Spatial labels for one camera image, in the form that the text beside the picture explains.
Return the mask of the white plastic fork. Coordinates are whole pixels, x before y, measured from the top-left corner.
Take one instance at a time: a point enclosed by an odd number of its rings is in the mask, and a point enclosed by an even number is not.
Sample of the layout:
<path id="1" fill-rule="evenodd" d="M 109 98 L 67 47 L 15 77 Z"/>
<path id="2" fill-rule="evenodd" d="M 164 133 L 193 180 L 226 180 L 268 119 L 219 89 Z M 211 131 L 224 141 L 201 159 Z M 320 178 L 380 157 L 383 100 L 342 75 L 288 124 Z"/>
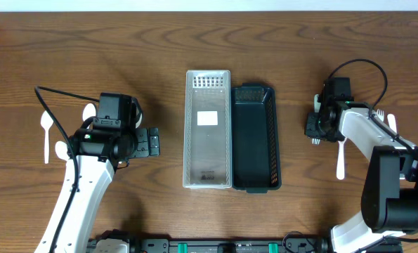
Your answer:
<path id="1" fill-rule="evenodd" d="M 391 130 L 394 131 L 395 133 L 398 133 L 396 116 L 394 114 L 387 114 L 387 121 Z"/>
<path id="2" fill-rule="evenodd" d="M 377 109 L 376 115 L 381 122 L 384 122 L 384 111 L 381 109 Z"/>
<path id="3" fill-rule="evenodd" d="M 314 102 L 313 102 L 313 104 L 314 104 L 314 112 L 315 113 L 319 113 L 319 110 L 320 110 L 321 103 L 319 101 L 319 97 L 320 97 L 319 94 L 315 94 L 315 96 L 314 96 Z M 312 138 L 312 144 L 313 145 L 319 145 L 320 142 L 321 142 L 321 140 L 319 138 L 319 136 L 320 136 L 320 130 L 319 130 L 318 120 L 317 119 L 315 120 L 314 132 L 315 132 L 316 138 Z"/>

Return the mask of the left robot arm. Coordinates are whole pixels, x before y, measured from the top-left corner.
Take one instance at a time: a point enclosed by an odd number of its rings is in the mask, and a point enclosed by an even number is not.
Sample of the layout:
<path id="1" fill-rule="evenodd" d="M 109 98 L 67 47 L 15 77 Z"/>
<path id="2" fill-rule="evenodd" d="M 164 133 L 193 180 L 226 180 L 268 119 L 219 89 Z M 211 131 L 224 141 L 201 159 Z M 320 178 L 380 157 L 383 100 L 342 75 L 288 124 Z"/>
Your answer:
<path id="1" fill-rule="evenodd" d="M 78 150 L 66 162 L 65 180 L 37 252 L 85 252 L 101 200 L 121 161 L 159 155 L 157 128 L 120 133 L 80 128 Z"/>

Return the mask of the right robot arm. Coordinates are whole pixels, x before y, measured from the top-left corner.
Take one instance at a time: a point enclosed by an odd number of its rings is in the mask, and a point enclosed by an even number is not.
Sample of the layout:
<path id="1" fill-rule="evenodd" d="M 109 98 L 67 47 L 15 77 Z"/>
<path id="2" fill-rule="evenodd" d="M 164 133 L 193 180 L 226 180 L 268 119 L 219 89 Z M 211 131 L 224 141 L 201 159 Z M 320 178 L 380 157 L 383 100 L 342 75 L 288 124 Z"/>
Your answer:
<path id="1" fill-rule="evenodd" d="M 360 211 L 329 232 L 330 252 L 383 252 L 418 242 L 418 146 L 400 137 L 366 103 L 317 102 L 305 134 L 349 140 L 369 162 Z"/>

